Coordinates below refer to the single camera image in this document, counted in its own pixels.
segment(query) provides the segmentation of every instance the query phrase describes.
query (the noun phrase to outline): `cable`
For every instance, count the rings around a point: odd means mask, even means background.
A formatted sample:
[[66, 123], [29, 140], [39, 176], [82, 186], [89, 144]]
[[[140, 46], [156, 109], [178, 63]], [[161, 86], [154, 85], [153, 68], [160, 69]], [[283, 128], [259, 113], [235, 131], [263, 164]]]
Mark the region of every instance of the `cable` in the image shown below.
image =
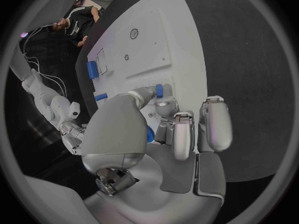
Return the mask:
[[[23, 45], [23, 54], [24, 54], [24, 56], [25, 56], [26, 61], [27, 61], [27, 62], [34, 63], [35, 65], [37, 65], [37, 71], [38, 71], [43, 77], [45, 77], [45, 78], [47, 78], [47, 79], [49, 79], [49, 80], [54, 81], [54, 82], [60, 87], [63, 96], [64, 96], [65, 98], [67, 98], [67, 91], [66, 91], [66, 87], [65, 87], [64, 82], [63, 82], [59, 77], [51, 76], [51, 75], [46, 75], [46, 74], [41, 73], [40, 70], [39, 70], [39, 60], [38, 60], [38, 58], [35, 57], [35, 56], [33, 56], [33, 57], [27, 57], [27, 56], [26, 56], [26, 53], [25, 53], [25, 49], [26, 49], [26, 45], [27, 45], [28, 40], [29, 40], [31, 37], [33, 37], [34, 35], [36, 35], [37, 33], [39, 33], [39, 32], [42, 30], [42, 28], [43, 28], [43, 27], [46, 27], [46, 26], [42, 26], [42, 27], [40, 27], [40, 28], [37, 28], [36, 30], [34, 30], [34, 31], [32, 32], [32, 34], [30, 34], [30, 36], [27, 38], [27, 40], [25, 41], [25, 43], [24, 43], [24, 45]], [[28, 60], [28, 59], [31, 59], [31, 58], [35, 58], [36, 61], [37, 61], [37, 63]], [[53, 80], [53, 79], [51, 79], [51, 78], [48, 78], [48, 76], [49, 76], [49, 77], [54, 77], [54, 78], [59, 79], [59, 80], [62, 82], [63, 86], [64, 86], [64, 91], [65, 91], [65, 93], [63, 92], [63, 89], [62, 89], [62, 87], [60, 86], [60, 84], [59, 84], [57, 81], [55, 81], [55, 80]]]

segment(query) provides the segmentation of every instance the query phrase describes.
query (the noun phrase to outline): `pink light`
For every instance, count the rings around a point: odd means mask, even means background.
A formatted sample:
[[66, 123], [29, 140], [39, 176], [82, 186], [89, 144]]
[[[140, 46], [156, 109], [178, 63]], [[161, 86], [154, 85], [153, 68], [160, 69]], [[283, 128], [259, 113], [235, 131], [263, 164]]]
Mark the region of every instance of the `pink light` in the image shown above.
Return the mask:
[[28, 32], [23, 32], [22, 34], [21, 34], [21, 37], [26, 37], [28, 35]]

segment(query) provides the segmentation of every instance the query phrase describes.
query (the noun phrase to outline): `black t-shirt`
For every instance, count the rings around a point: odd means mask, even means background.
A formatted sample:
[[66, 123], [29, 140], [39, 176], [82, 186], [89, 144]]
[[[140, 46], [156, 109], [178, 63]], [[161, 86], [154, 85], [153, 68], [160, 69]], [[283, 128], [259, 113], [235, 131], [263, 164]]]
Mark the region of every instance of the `black t-shirt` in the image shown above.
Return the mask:
[[70, 21], [70, 27], [65, 29], [65, 34], [75, 45], [82, 41], [84, 36], [88, 36], [89, 31], [95, 23], [91, 14], [93, 6], [83, 6], [70, 12], [67, 19]]

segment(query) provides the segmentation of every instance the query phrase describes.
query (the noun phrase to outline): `man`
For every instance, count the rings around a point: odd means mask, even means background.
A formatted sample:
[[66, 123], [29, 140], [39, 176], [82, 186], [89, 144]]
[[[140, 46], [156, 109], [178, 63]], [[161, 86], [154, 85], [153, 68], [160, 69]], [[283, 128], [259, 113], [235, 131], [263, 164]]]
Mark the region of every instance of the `man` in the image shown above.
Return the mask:
[[82, 47], [89, 35], [91, 27], [100, 18], [100, 12], [94, 6], [79, 7], [70, 12], [67, 18], [48, 27], [49, 31], [64, 29], [68, 39], [78, 47]]

